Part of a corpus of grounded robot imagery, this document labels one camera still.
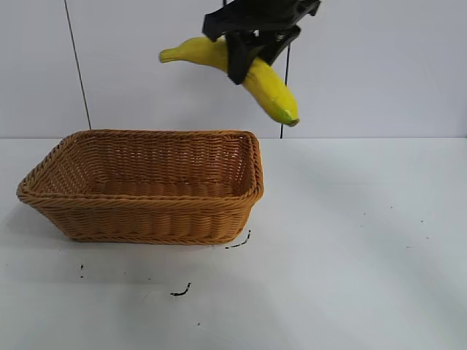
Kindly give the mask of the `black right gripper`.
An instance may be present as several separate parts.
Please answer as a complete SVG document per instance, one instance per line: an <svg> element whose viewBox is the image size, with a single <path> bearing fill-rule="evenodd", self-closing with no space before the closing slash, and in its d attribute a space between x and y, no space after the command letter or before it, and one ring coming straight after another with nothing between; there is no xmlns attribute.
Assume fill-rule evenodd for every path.
<svg viewBox="0 0 467 350"><path fill-rule="evenodd" d="M316 15L319 6L319 1L235 0L204 16L203 34L212 41L226 34L228 77L240 85L254 59L258 56L271 66L300 35L295 25L306 15ZM264 31L261 50L254 30Z"/></svg>

